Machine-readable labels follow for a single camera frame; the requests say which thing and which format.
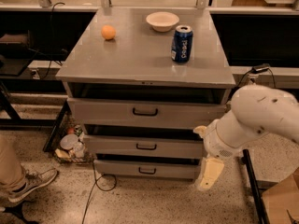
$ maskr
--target person's leg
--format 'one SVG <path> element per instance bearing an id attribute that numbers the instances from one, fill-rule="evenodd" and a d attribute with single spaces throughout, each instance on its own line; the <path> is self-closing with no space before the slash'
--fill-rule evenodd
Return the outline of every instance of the person's leg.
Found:
<path id="1" fill-rule="evenodd" d="M 58 171 L 49 169 L 42 174 L 26 174 L 11 144 L 0 135 L 0 188 L 8 192 L 8 199 L 16 203 L 33 190 L 47 186 Z"/>
<path id="2" fill-rule="evenodd" d="M 25 183 L 25 170 L 13 146 L 3 135 L 0 135 L 0 187 L 6 191 L 12 191 L 22 188 Z"/>

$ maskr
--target cabinet top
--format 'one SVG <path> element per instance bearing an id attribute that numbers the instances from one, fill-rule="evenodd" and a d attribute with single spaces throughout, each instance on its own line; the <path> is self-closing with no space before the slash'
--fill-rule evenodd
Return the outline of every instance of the cabinet top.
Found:
<path id="1" fill-rule="evenodd" d="M 156 11 L 175 13 L 178 24 L 192 27 L 188 62 L 178 64 L 171 59 L 175 27 L 159 33 L 147 24 L 146 17 Z M 116 29 L 113 40 L 101 36 L 106 24 Z M 65 82 L 207 88 L 231 88 L 235 84 L 209 11 L 196 8 L 100 8 L 56 77 Z"/>

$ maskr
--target orange ball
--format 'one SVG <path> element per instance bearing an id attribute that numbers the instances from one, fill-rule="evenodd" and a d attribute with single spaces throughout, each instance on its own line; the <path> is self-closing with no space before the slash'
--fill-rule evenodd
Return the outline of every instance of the orange ball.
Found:
<path id="1" fill-rule="evenodd" d="M 75 133 L 75 129 L 74 129 L 74 128 L 68 128 L 68 129 L 66 130 L 66 133 L 67 133 L 67 134 Z"/>
<path id="2" fill-rule="evenodd" d="M 105 40 L 111 40 L 115 37 L 116 31 L 113 26 L 105 25 L 102 27 L 101 34 Z"/>

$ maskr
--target power cord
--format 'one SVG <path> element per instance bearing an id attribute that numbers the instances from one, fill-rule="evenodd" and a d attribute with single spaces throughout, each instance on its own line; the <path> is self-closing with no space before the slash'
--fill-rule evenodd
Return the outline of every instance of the power cord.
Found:
<path id="1" fill-rule="evenodd" d="M 28 50 L 34 51 L 34 52 L 36 52 L 39 55 L 42 55 L 44 57 L 47 57 L 48 59 L 51 59 L 50 54 L 46 54 L 46 53 L 40 52 L 37 49 L 28 49 Z M 62 61 L 53 61 L 53 62 L 59 64 L 60 66 L 63 66 Z"/>
<path id="2" fill-rule="evenodd" d="M 273 80 L 273 86 L 275 88 L 276 87 L 276 81 L 275 81 L 273 72 L 270 69 L 270 64 L 268 64 L 268 63 L 263 63 L 261 65 L 253 66 L 248 72 L 246 72 L 243 75 L 243 77 L 240 79 L 240 81 L 238 82 L 238 84 L 236 86 L 239 87 L 240 84 L 242 83 L 244 77 L 247 76 L 248 74 L 260 74 L 260 73 L 263 73 L 263 72 L 266 72 L 266 71 L 269 71 L 271 73 L 272 80 Z"/>
<path id="3" fill-rule="evenodd" d="M 114 178 L 114 184 L 113 184 L 112 188 L 110 188 L 110 189 L 102 189 L 102 188 L 98 185 L 98 181 L 101 180 L 101 178 L 104 177 L 104 176 L 112 176 L 112 177 Z M 91 189 L 91 191 L 90 191 L 90 194 L 89 194 L 89 196 L 88 196 L 88 200 L 87 200 L 87 202 L 86 202 L 85 211 L 84 211 L 84 215 L 83 215 L 83 219 L 82 219 L 82 224 L 84 224 L 84 220 L 85 220 L 85 217 L 86 217 L 86 213 L 87 213 L 88 207 L 90 206 L 90 204 L 91 204 L 91 202 L 92 202 L 91 197 L 92 197 L 92 193 L 93 193 L 93 189 L 94 189 L 94 187 L 96 186 L 96 187 L 98 187 L 98 188 L 99 188 L 100 190 L 102 190 L 102 191 L 111 191 L 111 190 L 113 190 L 114 188 L 116 188 L 116 186 L 117 186 L 117 179 L 116 179 L 116 176 L 114 176 L 114 175 L 101 175 L 100 177 L 97 178 L 97 177 L 96 177 L 96 173 L 95 173 L 94 163 L 93 163 L 93 177 L 94 177 L 94 183 L 93 183 L 93 187 L 92 187 L 92 189 Z"/>
<path id="4" fill-rule="evenodd" d="M 36 49 L 29 49 L 29 50 L 34 51 L 34 52 L 35 52 L 35 56 L 36 56 L 37 54 L 40 54 L 40 55 L 43 55 L 43 56 L 49 58 L 49 56 L 48 56 L 47 54 L 42 53 L 42 52 L 40 52 L 40 51 L 38 51 L 38 50 L 36 50 Z M 50 63 L 49 63 L 49 66 L 48 66 L 46 75 L 43 76 L 43 77 L 40 78 L 40 79 L 45 79 L 45 78 L 47 77 L 47 75 L 48 75 L 48 73 L 49 73 L 49 71 L 50 71 L 50 66 L 51 66 L 52 62 L 55 62 L 55 63 L 59 64 L 60 66 L 63 66 L 63 64 L 62 64 L 61 61 L 53 61 L 52 59 L 50 59 Z"/>
<path id="5" fill-rule="evenodd" d="M 56 4 L 53 5 L 52 7 L 52 10 L 51 10 L 51 13 L 50 13 L 50 28 L 51 28 L 51 31 L 52 31 L 52 44 L 51 44 L 51 54 L 50 54 L 50 62 L 49 62 L 49 66 L 48 66 L 48 69 L 47 69 L 47 72 L 46 72 L 46 75 L 43 76 L 41 79 L 44 79 L 47 77 L 49 71 L 50 71 L 50 66 L 53 62 L 53 53 L 54 53 L 54 45 L 55 45 L 55 40 L 56 40 L 56 37 L 55 37 L 55 31 L 54 31 L 54 26 L 53 26 L 53 13 L 54 13 L 54 9 L 57 5 L 65 5 L 65 3 L 63 2 L 58 2 Z"/>

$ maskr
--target drawer handle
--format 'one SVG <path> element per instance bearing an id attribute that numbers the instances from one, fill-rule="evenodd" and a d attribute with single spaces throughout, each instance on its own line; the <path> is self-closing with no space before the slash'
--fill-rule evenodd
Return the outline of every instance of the drawer handle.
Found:
<path id="1" fill-rule="evenodd" d="M 139 173 L 143 174 L 143 175 L 154 175 L 156 174 L 156 168 L 154 168 L 152 171 L 151 170 L 147 170 L 147 171 L 142 171 L 141 168 L 139 167 Z"/>
<path id="2" fill-rule="evenodd" d="M 136 116 L 156 116 L 156 115 L 158 115 L 158 109 L 157 108 L 155 109 L 154 113 L 140 113 L 135 108 L 133 108 L 132 112 Z"/>
<path id="3" fill-rule="evenodd" d="M 137 148 L 137 149 L 141 149 L 141 150 L 155 150 L 155 149 L 157 149 L 157 145 L 155 144 L 154 147 L 142 147 L 142 146 L 140 146 L 140 145 L 137 143 L 137 144 L 136 144 L 136 148 Z"/>

